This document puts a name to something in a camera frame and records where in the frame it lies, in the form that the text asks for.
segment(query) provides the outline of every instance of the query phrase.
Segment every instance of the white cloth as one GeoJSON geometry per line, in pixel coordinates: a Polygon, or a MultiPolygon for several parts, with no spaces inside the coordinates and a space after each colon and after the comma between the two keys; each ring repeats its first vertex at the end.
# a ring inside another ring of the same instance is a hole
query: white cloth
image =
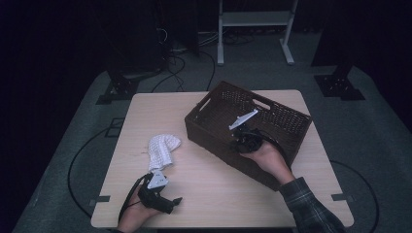
{"type": "Polygon", "coordinates": [[[160,134],[154,136],[149,141],[149,156],[151,163],[149,171],[163,170],[172,164],[171,151],[181,144],[181,140],[170,134],[160,134]]]}

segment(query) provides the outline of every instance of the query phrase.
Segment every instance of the floor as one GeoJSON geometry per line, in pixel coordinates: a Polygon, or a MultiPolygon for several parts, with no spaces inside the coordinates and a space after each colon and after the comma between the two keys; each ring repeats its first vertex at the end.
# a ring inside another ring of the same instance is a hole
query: floor
{"type": "MultiPolygon", "coordinates": [[[[199,56],[178,54],[179,58],[170,58],[170,71],[140,81],[137,92],[205,91],[220,81],[248,89],[299,90],[326,153],[334,161],[332,167],[343,191],[353,198],[349,206],[355,223],[347,231],[409,232],[412,135],[373,80],[358,68],[353,68],[348,78],[365,100],[323,96],[314,76],[331,74],[334,67],[310,65],[320,34],[292,33],[293,66],[282,54],[278,44],[281,36],[242,37],[249,43],[224,48],[224,66],[216,66],[216,45],[202,47],[206,53],[199,56]]],[[[96,105],[109,82],[104,72],[89,87],[14,232],[107,231],[92,227],[89,216],[117,142],[116,137],[104,136],[105,129],[113,118],[126,116],[130,103],[121,100],[96,105]]]]}

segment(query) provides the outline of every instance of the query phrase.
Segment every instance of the table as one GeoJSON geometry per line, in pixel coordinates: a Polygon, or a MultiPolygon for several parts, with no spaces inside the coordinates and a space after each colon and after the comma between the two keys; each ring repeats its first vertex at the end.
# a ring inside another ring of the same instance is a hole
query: table
{"type": "MultiPolygon", "coordinates": [[[[111,228],[118,224],[123,201],[138,178],[148,172],[149,140],[158,134],[173,134],[182,144],[172,151],[173,165],[163,170],[169,184],[161,195],[184,197],[171,215],[148,220],[153,228],[183,227],[294,227],[283,197],[268,187],[226,165],[187,137],[184,118],[207,92],[139,93],[130,104],[100,196],[109,202],[96,204],[91,224],[111,228]]],[[[297,90],[259,90],[257,94],[309,114],[297,90]]],[[[354,219],[346,201],[333,201],[342,193],[314,123],[309,127],[292,165],[304,176],[318,199],[344,225],[354,219]]]]}
{"type": "Polygon", "coordinates": [[[285,37],[280,39],[281,48],[289,65],[294,60],[289,50],[288,41],[292,31],[298,0],[293,0],[290,11],[281,12],[224,12],[223,0],[219,3],[218,29],[218,65],[224,64],[223,28],[225,26],[274,26],[286,25],[285,37]]]}

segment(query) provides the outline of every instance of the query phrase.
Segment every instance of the brown wicker basket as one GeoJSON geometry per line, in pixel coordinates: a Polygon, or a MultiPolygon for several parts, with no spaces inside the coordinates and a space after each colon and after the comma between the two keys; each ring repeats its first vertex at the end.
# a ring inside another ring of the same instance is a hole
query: brown wicker basket
{"type": "Polygon", "coordinates": [[[188,138],[226,164],[276,191],[279,183],[273,176],[230,148],[234,138],[228,126],[237,117],[254,109],[258,109],[258,113],[247,121],[248,126],[273,136],[292,164],[312,118],[230,83],[221,82],[185,117],[188,138]],[[270,110],[256,104],[254,100],[270,106],[270,110]]]}

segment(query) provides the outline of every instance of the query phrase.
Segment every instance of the plaid sleeve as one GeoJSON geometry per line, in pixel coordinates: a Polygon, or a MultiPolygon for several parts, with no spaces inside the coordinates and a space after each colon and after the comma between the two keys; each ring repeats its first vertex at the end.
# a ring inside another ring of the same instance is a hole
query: plaid sleeve
{"type": "Polygon", "coordinates": [[[315,197],[303,178],[279,189],[299,233],[345,232],[342,222],[315,197]]]}

